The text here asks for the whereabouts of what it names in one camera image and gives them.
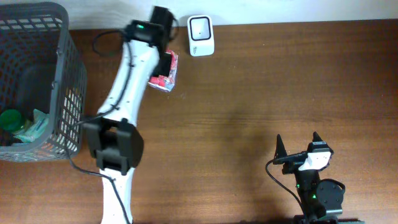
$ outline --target wood grain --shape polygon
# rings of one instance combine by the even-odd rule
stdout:
[[[119,66],[72,32],[88,72],[95,114]],[[146,141],[132,186],[138,223],[266,222],[300,213],[265,173],[276,135],[289,153],[312,132],[334,149],[321,178],[343,182],[344,218],[398,220],[398,21],[218,26],[216,50],[194,58],[187,31],[171,93],[147,89],[139,115]],[[84,146],[76,163],[96,170]],[[271,172],[294,188],[293,176]],[[0,162],[1,223],[100,223],[101,180],[67,161]]]

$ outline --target pink package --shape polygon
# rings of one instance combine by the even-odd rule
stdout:
[[[165,77],[163,75],[159,75],[158,77],[152,77],[148,84],[155,89],[170,92],[175,85],[175,78],[177,76],[178,55],[172,50],[167,50],[166,53],[172,56],[169,76]]]

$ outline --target brown tabletop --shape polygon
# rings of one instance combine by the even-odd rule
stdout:
[[[91,51],[99,32],[71,32],[87,68],[86,114],[96,113],[119,67],[119,56]],[[175,89],[145,92],[135,221],[265,222],[300,214],[264,166],[277,134],[291,154],[306,150],[317,131],[335,151],[321,178],[346,185],[341,217],[397,223],[398,21],[217,26],[214,33],[215,53],[195,58],[181,28],[170,45],[180,57]],[[75,161],[97,170],[85,143]],[[294,176],[281,168],[271,172],[294,190]],[[0,161],[1,223],[100,223],[102,207],[101,180],[67,161]]]

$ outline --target white wall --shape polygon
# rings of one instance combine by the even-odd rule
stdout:
[[[0,4],[48,0],[0,0]],[[71,29],[124,27],[148,20],[153,5],[169,8],[182,26],[208,14],[214,25],[398,18],[398,0],[55,0],[69,13]]]

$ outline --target white container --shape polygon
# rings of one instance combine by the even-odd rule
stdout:
[[[210,16],[199,15],[188,18],[189,49],[192,56],[214,53],[213,23]]]

